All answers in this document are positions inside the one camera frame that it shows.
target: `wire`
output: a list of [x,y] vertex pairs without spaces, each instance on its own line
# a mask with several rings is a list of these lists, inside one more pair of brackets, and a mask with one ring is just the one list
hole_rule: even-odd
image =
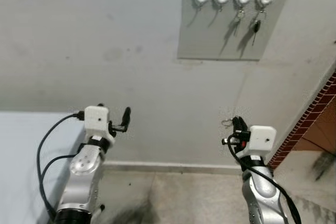
[[38,145],[38,149],[37,149],[37,154],[36,154],[36,166],[37,166],[37,176],[38,176],[38,182],[39,182],[39,189],[40,189],[40,194],[41,194],[41,197],[42,197],[42,200],[44,202],[44,205],[46,206],[46,209],[47,209],[47,213],[49,214],[49,217],[51,220],[54,220],[55,219],[55,216],[56,216],[56,211],[54,210],[54,208],[51,206],[51,204],[49,203],[48,199],[47,199],[47,196],[46,196],[46,193],[44,191],[44,187],[43,187],[43,178],[42,178],[42,174],[41,174],[41,163],[40,163],[40,156],[41,156],[41,149],[42,149],[42,146],[45,142],[45,140],[47,139],[47,137],[50,135],[50,133],[60,124],[62,123],[63,121],[65,121],[66,119],[69,119],[69,118],[75,118],[77,117],[78,114],[75,113],[75,114],[71,114],[71,115],[68,115],[64,118],[62,118],[61,120],[59,120],[57,123],[55,123],[51,128],[50,130],[45,134],[45,136],[42,138],[40,144]]
[[227,138],[227,145],[229,147],[229,150],[232,154],[232,156],[235,158],[235,160],[242,166],[245,167],[246,169],[250,170],[251,172],[254,172],[255,174],[258,174],[259,176],[261,176],[262,178],[264,178],[265,180],[267,180],[268,182],[270,182],[272,185],[274,185],[276,188],[279,189],[279,191],[284,195],[284,197],[286,198],[289,210],[293,216],[293,220],[296,224],[301,224],[301,218],[300,218],[300,213],[298,211],[298,209],[296,208],[293,200],[289,197],[289,195],[287,194],[287,192],[285,191],[285,189],[283,189],[280,185],[278,185],[277,183],[275,183],[273,181],[273,179],[267,177],[266,175],[262,174],[261,172],[259,172],[258,170],[253,169],[251,166],[245,164],[243,161],[241,161],[239,159],[239,157],[237,157],[237,155],[234,153],[232,146],[231,146],[231,138],[234,137],[234,135],[230,135]]
[[43,179],[44,179],[44,176],[46,175],[47,171],[48,171],[48,168],[55,162],[55,161],[58,161],[59,159],[62,159],[62,158],[73,158],[75,157],[75,155],[65,155],[65,156],[59,156],[59,157],[55,157],[54,159],[52,159],[47,165],[46,167],[44,168],[43,172],[42,172],[42,183],[43,183]]
[[324,150],[325,152],[328,152],[329,154],[335,156],[335,153],[329,152],[327,149],[325,149],[325,148],[323,148],[322,146],[320,146],[320,145],[314,143],[313,141],[311,141],[311,140],[309,140],[309,139],[306,139],[305,137],[302,137],[302,139],[308,141],[309,143],[312,143],[313,145],[317,146],[318,148]]

